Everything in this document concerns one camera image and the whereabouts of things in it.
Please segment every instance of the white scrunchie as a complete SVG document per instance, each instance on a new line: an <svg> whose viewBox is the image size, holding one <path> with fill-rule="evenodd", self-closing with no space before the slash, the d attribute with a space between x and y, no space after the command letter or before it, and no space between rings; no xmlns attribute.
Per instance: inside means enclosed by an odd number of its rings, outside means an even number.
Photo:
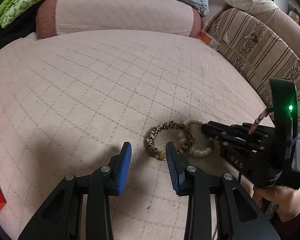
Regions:
<svg viewBox="0 0 300 240"><path fill-rule="evenodd" d="M191 125L198 125L198 126L202 126L204 124L203 121L201 120L194 120L194 119L186 119L183 124L188 127L190 129ZM186 138L183 132L178 133L178 137L180 138L181 143L184 143ZM189 155L193 155L195 157L207 157L210 153L212 152L212 148L211 147L207 147L204 150L199 150L196 149L194 146L192 146L189 149L188 154Z"/></svg>

